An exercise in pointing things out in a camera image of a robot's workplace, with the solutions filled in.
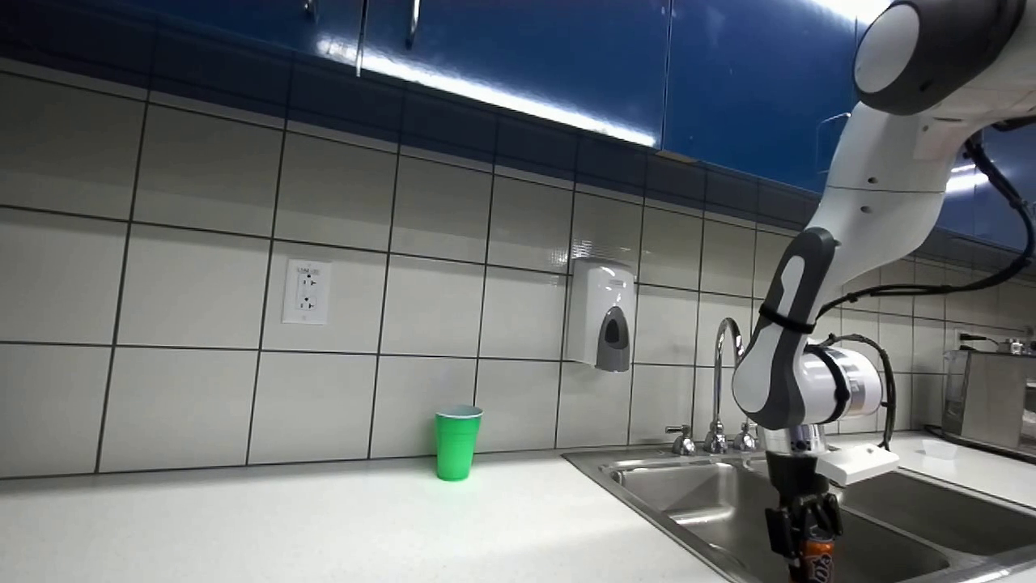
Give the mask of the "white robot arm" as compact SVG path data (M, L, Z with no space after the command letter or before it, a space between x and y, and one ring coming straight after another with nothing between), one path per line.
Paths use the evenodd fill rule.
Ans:
M781 494L763 513L771 551L800 579L832 563L834 492L896 466L887 446L823 443L849 412L887 412L895 385L866 355L814 338L843 289L913 252L934 228L952 164L993 123L1027 120L1036 93L1033 0L895 0L854 53L858 102L824 191L787 243L757 326L735 361L735 406L762 427Z

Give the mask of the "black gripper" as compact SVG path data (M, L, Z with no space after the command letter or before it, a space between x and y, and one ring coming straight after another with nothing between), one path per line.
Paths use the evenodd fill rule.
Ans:
M767 457L778 509L763 509L771 551L794 556L807 536L843 536L843 506L814 457Z

